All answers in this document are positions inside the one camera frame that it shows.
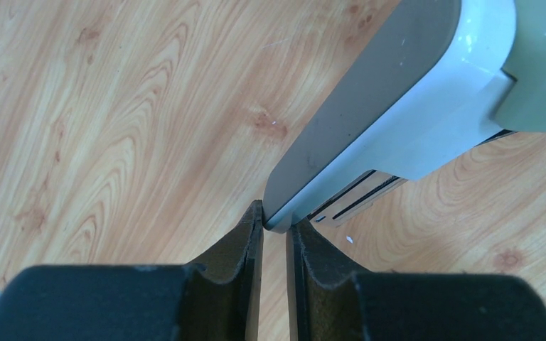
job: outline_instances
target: wood grain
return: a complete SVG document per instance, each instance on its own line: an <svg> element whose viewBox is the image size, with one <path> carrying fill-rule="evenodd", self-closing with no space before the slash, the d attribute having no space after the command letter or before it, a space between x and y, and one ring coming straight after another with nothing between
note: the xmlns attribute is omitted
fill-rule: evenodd
<svg viewBox="0 0 546 341"><path fill-rule="evenodd" d="M0 1L0 288L34 264L200 254L397 2ZM546 135L322 231L371 269L503 271L546 301ZM284 236L264 247L259 334L284 340Z"/></svg>

